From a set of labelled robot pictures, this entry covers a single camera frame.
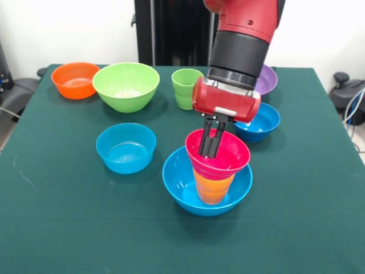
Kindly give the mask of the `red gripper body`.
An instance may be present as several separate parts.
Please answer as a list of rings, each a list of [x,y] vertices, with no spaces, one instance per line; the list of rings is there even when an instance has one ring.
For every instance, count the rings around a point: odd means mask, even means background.
[[[256,116],[261,104],[261,95],[254,90],[246,90],[199,77],[192,93],[192,106],[207,115],[223,114],[234,121],[248,123]]]

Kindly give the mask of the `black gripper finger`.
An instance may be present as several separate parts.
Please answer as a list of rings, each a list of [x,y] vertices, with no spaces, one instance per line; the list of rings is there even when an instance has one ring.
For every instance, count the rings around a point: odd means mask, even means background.
[[[210,158],[210,159],[215,158],[217,155],[218,147],[220,145],[222,135],[225,131],[225,127],[226,127],[228,120],[220,119],[220,120],[216,120],[216,122],[217,122],[216,133],[215,133],[214,137],[210,138],[210,144],[209,144],[209,149],[208,149],[208,158]]]
[[[211,116],[206,116],[205,120],[204,120],[204,129],[202,132],[202,137],[201,137],[201,143],[200,143],[200,147],[199,147],[199,155],[202,157],[207,157],[209,154],[209,149],[210,149],[210,143],[211,143],[211,137],[209,136],[210,134],[210,129],[212,126],[212,121],[213,118]]]

